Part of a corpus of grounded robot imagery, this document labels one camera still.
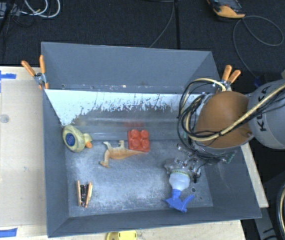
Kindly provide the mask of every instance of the yellow object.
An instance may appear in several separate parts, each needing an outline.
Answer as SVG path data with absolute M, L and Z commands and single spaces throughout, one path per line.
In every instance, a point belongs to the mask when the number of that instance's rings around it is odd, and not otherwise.
M 91 148 L 92 137 L 88 133 L 82 133 L 72 125 L 66 125 L 62 131 L 62 139 L 65 145 L 73 152 L 81 152 L 83 149 Z
M 106 240 L 137 240 L 137 233 L 135 230 L 110 232 Z

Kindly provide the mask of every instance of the black floor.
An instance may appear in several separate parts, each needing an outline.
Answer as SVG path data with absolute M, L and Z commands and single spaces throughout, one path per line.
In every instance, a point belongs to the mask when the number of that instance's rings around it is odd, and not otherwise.
M 5 9 L 7 0 L 0 1 Z M 44 6 L 43 0 L 28 1 L 34 8 Z M 257 80 L 282 78 L 285 0 L 238 0 L 246 13 L 240 21 L 220 20 L 206 0 L 174 1 L 60 0 L 54 18 L 10 16 L 0 33 L 0 65 L 20 66 L 27 60 L 38 67 L 41 42 L 50 41 L 211 51 L 220 76 L 227 64 L 241 70 L 232 89 L 244 94 L 257 88 Z M 23 0 L 16 3 L 21 6 Z M 57 3 L 49 4 L 54 12 Z M 267 148 L 255 139 L 250 145 L 263 183 L 285 171 L 285 150 Z

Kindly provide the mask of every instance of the red toy block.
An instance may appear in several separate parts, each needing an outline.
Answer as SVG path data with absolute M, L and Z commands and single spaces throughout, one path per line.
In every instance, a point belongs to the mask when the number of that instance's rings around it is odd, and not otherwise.
M 150 151 L 149 132 L 147 130 L 139 131 L 137 129 L 128 131 L 128 148 L 142 152 Z

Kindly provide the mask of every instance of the white cable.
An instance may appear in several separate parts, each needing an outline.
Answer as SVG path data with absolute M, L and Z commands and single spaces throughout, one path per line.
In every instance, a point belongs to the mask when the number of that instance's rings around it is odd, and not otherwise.
M 57 16 L 60 13 L 60 11 L 61 11 L 61 2 L 59 0 L 56 0 L 56 1 L 57 1 L 57 4 L 58 4 L 58 9 L 57 9 L 57 11 L 53 15 L 46 16 L 46 15 L 39 14 L 38 16 L 43 17 L 43 18 L 53 18 L 53 17 Z
M 23 0 L 24 3 L 26 4 L 26 6 L 32 11 L 32 13 L 28 13 L 28 12 L 25 12 L 25 11 L 21 11 L 22 14 L 28 14 L 28 15 L 32 15 L 32 16 L 36 16 L 36 15 L 41 15 L 43 14 L 45 11 L 47 11 L 48 9 L 48 1 L 47 0 L 44 0 L 45 3 L 46 3 L 46 6 L 45 6 L 45 9 L 42 10 L 42 11 L 39 11 L 39 9 L 36 11 L 34 10 L 30 5 L 29 3 L 27 2 L 27 0 Z

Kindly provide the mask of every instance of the wooden table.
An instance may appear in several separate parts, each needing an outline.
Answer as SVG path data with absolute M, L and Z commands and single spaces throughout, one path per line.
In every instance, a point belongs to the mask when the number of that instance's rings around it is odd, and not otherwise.
M 7 90 L 10 86 L 14 88 L 15 92 L 24 92 L 24 90 L 20 90 L 20 86 L 18 83 L 23 83 L 22 86 L 28 86 L 30 89 L 32 89 L 33 92 L 37 93 L 40 92 L 40 90 L 37 87 L 36 82 L 33 80 L 33 78 L 27 73 L 27 71 L 23 67 L 9 67 L 9 66 L 0 66 L 0 70 L 2 74 L 6 73 L 13 73 L 16 74 L 15 79 L 2 79 L 1 83 L 3 83 L 3 87 L 7 86 Z M 40 72 L 39 68 L 34 68 L 36 72 Z M 16 98 L 12 99 L 12 111 L 13 113 L 20 113 L 21 108 L 26 108 L 26 110 L 33 105 L 33 100 L 34 98 L 26 99 L 24 100 L 24 97 L 19 98 L 21 100 L 18 100 Z M 21 102 L 19 104 L 19 109 L 15 110 L 16 107 L 18 107 L 17 102 Z M 4 99 L 2 100 L 2 93 L 0 93 L 0 113 L 1 113 L 1 103 L 4 106 Z M 7 106 L 11 106 L 11 101 L 6 104 Z M 38 118 L 42 119 L 41 113 L 38 113 L 36 115 Z M 30 118 L 20 118 L 20 127 L 17 128 L 17 131 L 14 132 L 14 134 L 18 135 L 20 131 L 24 128 L 24 123 L 23 120 L 30 120 Z M 37 138 L 40 138 L 42 140 L 42 132 L 35 132 L 37 131 L 42 131 L 42 122 L 39 122 L 39 125 L 31 125 L 29 126 L 29 129 L 25 131 L 25 134 L 23 136 L 25 145 L 30 145 L 33 143 L 35 136 L 38 136 Z M 3 139 L 4 136 L 1 135 L 0 131 L 0 160 L 3 158 L 4 155 L 9 156 L 9 158 L 12 159 L 13 163 L 19 163 L 20 159 L 13 159 L 15 157 L 23 156 L 25 159 L 28 159 L 28 156 L 31 157 L 31 160 L 28 160 L 29 163 L 32 162 L 32 159 L 37 159 L 37 162 L 40 161 L 42 162 L 42 155 L 43 155 L 43 150 L 42 150 L 42 143 L 37 143 L 37 145 L 40 148 L 33 148 L 30 152 L 24 153 L 24 154 L 19 154 L 21 150 L 23 150 L 22 146 L 15 146 L 10 145 L 5 147 L 4 149 L 4 143 L 6 143 L 6 139 Z M 261 208 L 268 207 L 268 201 L 265 196 L 265 192 L 259 177 L 259 173 L 256 168 L 255 161 L 253 159 L 253 154 L 251 152 L 249 144 L 245 144 L 242 146 L 242 152 L 244 154 L 245 162 L 248 167 L 248 171 L 253 183 L 253 188 L 256 193 L 256 197 L 259 203 L 259 206 Z M 0 186 L 5 180 L 2 178 L 2 170 L 4 170 L 4 167 L 6 167 L 5 171 L 10 172 L 10 168 L 8 166 L 2 165 L 0 166 Z M 35 196 L 35 193 L 33 191 L 36 191 L 35 187 L 30 187 L 30 182 L 29 181 L 35 181 L 35 177 L 30 177 L 27 176 L 29 172 L 28 167 L 24 167 L 23 170 L 16 178 L 15 184 L 12 182 L 10 184 L 13 184 L 12 186 L 12 191 L 17 194 L 17 197 L 19 196 L 19 191 L 21 189 L 26 189 L 27 190 L 27 197 L 28 195 Z M 0 195 L 0 207 L 4 209 L 4 206 L 2 205 L 5 202 L 7 203 L 8 206 L 10 206 L 11 202 L 20 202 L 19 200 L 17 201 L 18 198 L 13 196 L 3 196 Z M 0 230 L 4 229 L 12 229 L 12 228 L 18 228 L 17 230 L 17 236 L 16 237 L 9 237 L 7 239 L 16 239 L 16 240 L 24 240 L 24 239 L 29 239 L 29 240 L 44 240 L 48 239 L 46 235 L 46 217 L 38 216 L 35 213 L 38 213 L 39 211 L 42 211 L 44 209 L 44 203 L 45 201 L 41 201 L 41 207 L 29 207 L 31 204 L 30 202 L 23 202 L 21 201 L 21 205 L 19 206 L 19 209 L 15 210 L 15 212 L 12 212 L 12 216 L 14 215 L 17 217 L 20 216 L 20 213 L 24 213 L 21 215 L 19 218 L 24 218 L 26 216 L 26 219 L 29 219 L 30 221 L 26 222 L 27 220 L 21 220 L 21 223 L 15 222 L 16 220 L 11 220 L 10 218 L 4 218 L 4 214 L 6 212 L 0 213 Z M 104 240 L 106 239 L 106 233 L 98 233 L 98 234 L 89 234 L 89 235 L 84 235 L 84 236 L 70 236 L 70 237 L 59 237 L 57 238 L 58 240 Z M 180 240 L 191 240 L 191 239 L 197 239 L 197 240 L 244 240 L 245 235 L 244 231 L 241 225 L 241 222 L 239 220 L 233 220 L 233 221 L 222 221 L 222 222 L 210 222 L 210 223 L 201 223 L 201 224 L 192 224 L 192 225 L 182 225 L 182 226 L 172 226 L 172 227 L 161 227 L 161 228 L 154 228 L 154 229 L 141 229 L 137 230 L 137 235 L 139 240 L 160 240 L 160 239 L 180 239 Z

